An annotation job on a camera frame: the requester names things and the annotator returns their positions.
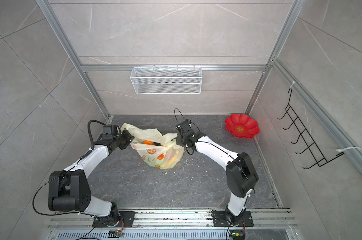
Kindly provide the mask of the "cream plastic bag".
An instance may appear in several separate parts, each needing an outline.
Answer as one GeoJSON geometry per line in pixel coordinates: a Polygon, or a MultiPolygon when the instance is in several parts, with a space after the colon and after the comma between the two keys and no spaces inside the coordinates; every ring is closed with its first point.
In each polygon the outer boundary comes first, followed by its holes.
{"type": "Polygon", "coordinates": [[[127,123],[122,125],[122,130],[134,136],[131,147],[151,167],[172,169],[184,155],[185,148],[177,144],[177,133],[163,135],[158,129],[142,130],[127,123]],[[151,141],[154,145],[145,145],[144,141],[151,141]]]}

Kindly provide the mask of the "red flower-shaped plate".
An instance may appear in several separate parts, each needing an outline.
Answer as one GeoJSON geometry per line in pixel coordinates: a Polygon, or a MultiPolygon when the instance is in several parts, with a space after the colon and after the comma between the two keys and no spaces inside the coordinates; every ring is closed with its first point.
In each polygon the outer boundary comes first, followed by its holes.
{"type": "Polygon", "coordinates": [[[256,120],[245,114],[232,114],[225,119],[226,130],[236,138],[253,139],[260,133],[256,120]]]}

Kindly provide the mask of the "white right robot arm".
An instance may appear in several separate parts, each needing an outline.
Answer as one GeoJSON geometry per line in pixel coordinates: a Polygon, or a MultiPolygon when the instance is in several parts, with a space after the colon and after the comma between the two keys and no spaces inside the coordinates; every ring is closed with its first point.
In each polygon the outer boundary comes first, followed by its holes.
{"type": "Polygon", "coordinates": [[[231,192],[225,218],[231,226],[241,224],[246,216],[246,203],[255,192],[259,176],[247,153],[235,153],[212,141],[204,133],[192,129],[191,120],[176,125],[178,141],[192,152],[198,152],[219,164],[226,172],[227,186],[231,192]]]}

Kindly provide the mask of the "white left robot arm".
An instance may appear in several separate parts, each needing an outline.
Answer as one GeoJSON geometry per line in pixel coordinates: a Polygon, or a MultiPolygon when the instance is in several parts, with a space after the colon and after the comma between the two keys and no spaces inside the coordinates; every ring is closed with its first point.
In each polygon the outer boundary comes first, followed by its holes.
{"type": "Polygon", "coordinates": [[[93,196],[87,178],[114,150],[125,149],[133,139],[127,130],[121,133],[105,131],[84,156],[64,170],[53,172],[48,183],[49,210],[118,220],[117,205],[93,196]]]}

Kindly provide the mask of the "orange fake tangerine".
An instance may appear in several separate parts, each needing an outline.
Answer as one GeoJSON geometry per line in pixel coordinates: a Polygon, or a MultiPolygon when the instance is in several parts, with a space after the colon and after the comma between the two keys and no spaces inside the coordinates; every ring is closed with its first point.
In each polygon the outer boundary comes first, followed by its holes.
{"type": "Polygon", "coordinates": [[[154,143],[151,142],[151,141],[144,141],[143,144],[145,144],[145,145],[154,145],[154,143]]]}

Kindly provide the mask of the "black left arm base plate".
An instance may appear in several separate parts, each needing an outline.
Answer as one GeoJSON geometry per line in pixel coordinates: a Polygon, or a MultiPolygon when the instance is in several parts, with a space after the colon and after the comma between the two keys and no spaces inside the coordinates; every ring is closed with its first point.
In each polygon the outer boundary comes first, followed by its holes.
{"type": "Polygon", "coordinates": [[[93,228],[131,228],[133,226],[136,212],[123,211],[116,216],[109,215],[107,217],[96,217],[93,221],[93,228]]]}

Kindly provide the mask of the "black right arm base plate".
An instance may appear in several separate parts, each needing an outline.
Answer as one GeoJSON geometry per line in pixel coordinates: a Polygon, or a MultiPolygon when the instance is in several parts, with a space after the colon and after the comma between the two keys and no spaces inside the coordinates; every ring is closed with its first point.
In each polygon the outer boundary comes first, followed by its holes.
{"type": "Polygon", "coordinates": [[[251,212],[242,211],[239,216],[234,216],[230,211],[211,211],[214,227],[253,227],[253,217],[251,212]]]}

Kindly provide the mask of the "aluminium frame rail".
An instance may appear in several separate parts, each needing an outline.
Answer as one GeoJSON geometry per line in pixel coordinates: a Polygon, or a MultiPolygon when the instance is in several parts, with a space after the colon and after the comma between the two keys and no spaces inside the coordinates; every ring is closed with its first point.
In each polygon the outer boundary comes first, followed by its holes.
{"type": "Polygon", "coordinates": [[[78,55],[76,54],[72,44],[70,43],[66,33],[64,32],[61,24],[59,23],[50,3],[46,0],[36,0],[37,5],[41,9],[42,13],[44,14],[46,20],[48,21],[49,25],[51,26],[53,32],[57,36],[59,42],[61,43],[63,49],[65,50],[66,54],[68,55],[69,59],[74,65],[74,68],[78,72],[79,76],[83,80],[84,84],[86,85],[87,89],[91,93],[92,97],[94,98],[96,104],[100,108],[102,114],[106,119],[109,119],[110,114],[103,103],[98,91],[94,87],[91,79],[88,77],[86,71],[82,69],[81,62],[79,60],[78,55]]]}

